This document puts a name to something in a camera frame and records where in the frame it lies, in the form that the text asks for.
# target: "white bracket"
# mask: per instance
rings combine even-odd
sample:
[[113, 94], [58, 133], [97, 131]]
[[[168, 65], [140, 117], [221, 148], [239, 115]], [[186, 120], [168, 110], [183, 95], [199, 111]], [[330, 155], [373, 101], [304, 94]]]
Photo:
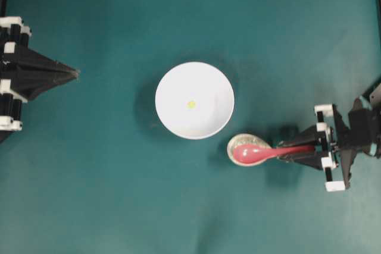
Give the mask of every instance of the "white bracket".
[[11, 28], [13, 24], [24, 26], [23, 19], [19, 16], [1, 17], [0, 26], [3, 28]]
[[12, 124], [13, 118], [10, 116], [0, 116], [0, 130], [8, 130]]
[[16, 43], [15, 42], [7, 42], [7, 43], [5, 43], [5, 45], [4, 45], [4, 53], [5, 54], [14, 54], [15, 47], [16, 47]]
[[32, 31], [29, 26], [22, 26], [21, 27], [21, 34], [28, 34], [29, 37], [32, 36]]
[[23, 123], [19, 120], [14, 120], [11, 126], [12, 131], [22, 131]]
[[8, 80], [8, 79], [0, 79], [0, 93], [1, 94], [10, 93], [13, 95], [14, 99], [19, 99], [23, 103], [28, 102], [28, 100], [26, 98], [19, 95], [17, 92], [14, 92], [13, 90], [11, 90], [11, 80]]
[[331, 128], [325, 122], [316, 123], [317, 132], [325, 132], [327, 137], [327, 143], [331, 142]]
[[331, 170], [333, 170], [337, 167], [336, 163], [333, 162], [333, 160], [332, 160], [331, 152], [328, 153], [328, 157], [322, 157], [321, 158], [321, 166], [323, 167], [323, 169], [330, 168]]
[[343, 181], [327, 181], [325, 186], [327, 192], [339, 192], [345, 190]]
[[333, 107], [332, 104], [322, 104], [315, 106], [315, 115], [321, 111], [325, 117], [333, 117]]

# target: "green cloth surface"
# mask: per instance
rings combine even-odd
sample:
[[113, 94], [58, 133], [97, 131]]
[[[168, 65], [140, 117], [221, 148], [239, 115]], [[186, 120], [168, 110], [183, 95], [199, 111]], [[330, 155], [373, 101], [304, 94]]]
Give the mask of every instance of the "green cloth surface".
[[[0, 253], [380, 252], [380, 161], [359, 156], [352, 187], [327, 193], [312, 168], [226, 155], [237, 133], [314, 124], [314, 105], [350, 110], [381, 73], [376, 0], [8, 0], [7, 14], [81, 75], [25, 105], [0, 145]], [[160, 78], [186, 61], [235, 91], [209, 139], [155, 112]]]

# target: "robotic arm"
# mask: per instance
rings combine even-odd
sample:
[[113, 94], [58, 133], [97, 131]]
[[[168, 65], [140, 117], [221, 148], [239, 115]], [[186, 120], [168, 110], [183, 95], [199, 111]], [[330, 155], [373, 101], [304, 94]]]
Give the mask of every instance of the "robotic arm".
[[[381, 156], [381, 84], [354, 101], [348, 113], [349, 127], [343, 122], [336, 105], [317, 105], [315, 114], [316, 125], [278, 145], [280, 148], [314, 145], [315, 151], [285, 155], [279, 159], [323, 170], [328, 192], [346, 190], [350, 187], [351, 165], [358, 153], [376, 158]], [[326, 117], [333, 117], [337, 139], [334, 139], [334, 129], [324, 122]], [[332, 170], [339, 165], [343, 180], [334, 181]]]
[[79, 72], [28, 48], [31, 30], [21, 17], [0, 18], [0, 143], [23, 129], [21, 106]]

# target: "white bowl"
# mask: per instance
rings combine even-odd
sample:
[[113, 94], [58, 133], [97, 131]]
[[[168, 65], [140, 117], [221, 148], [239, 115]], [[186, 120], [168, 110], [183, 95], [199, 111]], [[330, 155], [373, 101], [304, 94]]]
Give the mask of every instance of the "white bowl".
[[204, 139], [229, 122], [234, 92], [220, 70], [203, 62], [186, 62], [161, 79], [155, 105], [161, 122], [172, 133], [186, 139]]

